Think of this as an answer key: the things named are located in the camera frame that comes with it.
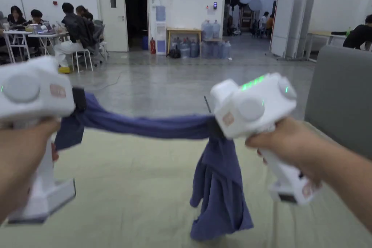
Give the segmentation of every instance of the gray sofa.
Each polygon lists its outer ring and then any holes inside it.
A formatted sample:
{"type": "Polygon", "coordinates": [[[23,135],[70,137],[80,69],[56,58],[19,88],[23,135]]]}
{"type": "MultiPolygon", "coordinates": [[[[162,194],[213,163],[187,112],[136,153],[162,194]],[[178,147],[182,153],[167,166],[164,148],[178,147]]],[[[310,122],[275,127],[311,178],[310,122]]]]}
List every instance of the gray sofa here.
{"type": "Polygon", "coordinates": [[[319,52],[305,121],[372,159],[372,53],[326,46],[319,52]]]}

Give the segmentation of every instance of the purple towel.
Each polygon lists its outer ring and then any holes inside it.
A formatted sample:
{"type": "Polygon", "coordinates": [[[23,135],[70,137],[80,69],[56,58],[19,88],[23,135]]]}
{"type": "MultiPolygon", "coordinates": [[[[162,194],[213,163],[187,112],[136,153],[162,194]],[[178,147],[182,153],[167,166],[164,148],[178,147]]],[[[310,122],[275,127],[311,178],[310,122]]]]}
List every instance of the purple towel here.
{"type": "Polygon", "coordinates": [[[209,138],[194,174],[190,205],[198,206],[201,199],[203,202],[200,216],[193,222],[191,237],[204,241],[253,228],[234,142],[212,136],[207,125],[212,115],[128,118],[107,112],[93,94],[86,93],[86,101],[86,111],[62,119],[55,140],[57,150],[81,143],[84,127],[161,139],[209,138]]]}

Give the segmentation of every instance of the fire extinguisher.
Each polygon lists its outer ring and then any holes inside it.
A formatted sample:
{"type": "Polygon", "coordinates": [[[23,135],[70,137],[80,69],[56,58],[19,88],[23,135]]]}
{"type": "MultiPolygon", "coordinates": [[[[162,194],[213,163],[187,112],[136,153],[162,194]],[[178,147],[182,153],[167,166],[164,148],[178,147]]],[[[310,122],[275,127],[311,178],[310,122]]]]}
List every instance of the fire extinguisher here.
{"type": "Polygon", "coordinates": [[[150,41],[150,52],[151,54],[156,54],[155,40],[153,37],[151,37],[151,41],[150,41]]]}

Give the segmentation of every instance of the hand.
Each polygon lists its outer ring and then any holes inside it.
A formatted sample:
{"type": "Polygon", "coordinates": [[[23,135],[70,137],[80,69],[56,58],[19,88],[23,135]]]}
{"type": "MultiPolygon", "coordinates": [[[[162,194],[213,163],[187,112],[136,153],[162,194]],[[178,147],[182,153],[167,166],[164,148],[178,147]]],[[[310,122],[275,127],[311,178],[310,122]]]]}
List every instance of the hand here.
{"type": "Polygon", "coordinates": [[[275,131],[252,136],[246,140],[246,145],[273,151],[279,159],[318,183],[320,179],[314,171],[318,156],[313,150],[323,141],[298,121],[285,118],[276,124],[275,131]]]}
{"type": "MultiPolygon", "coordinates": [[[[58,121],[50,119],[27,129],[0,130],[0,223],[26,204],[31,177],[45,154],[48,139],[59,127],[58,121]]],[[[53,143],[52,159],[58,159],[53,143]]]]}

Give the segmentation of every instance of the white handheld controller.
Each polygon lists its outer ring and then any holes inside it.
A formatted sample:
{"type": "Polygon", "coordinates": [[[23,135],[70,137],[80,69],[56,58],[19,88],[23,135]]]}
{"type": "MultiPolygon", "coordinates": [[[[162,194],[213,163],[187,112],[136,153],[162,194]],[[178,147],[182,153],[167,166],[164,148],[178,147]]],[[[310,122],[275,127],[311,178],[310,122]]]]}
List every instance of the white handheld controller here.
{"type": "MultiPolygon", "coordinates": [[[[0,123],[15,129],[36,125],[43,117],[66,117],[75,109],[68,77],[58,73],[52,57],[0,67],[0,123]]],[[[27,205],[8,217],[9,223],[42,223],[72,200],[75,183],[55,182],[51,140],[33,177],[27,205]]]]}
{"type": "MultiPolygon", "coordinates": [[[[211,95],[216,120],[228,139],[273,131],[275,123],[296,108],[297,98],[289,80],[278,73],[266,74],[242,86],[225,80],[212,88],[211,95]]],[[[260,150],[260,153],[278,178],[269,187],[273,199],[295,204],[311,201],[316,188],[307,177],[272,152],[260,150]]]]}

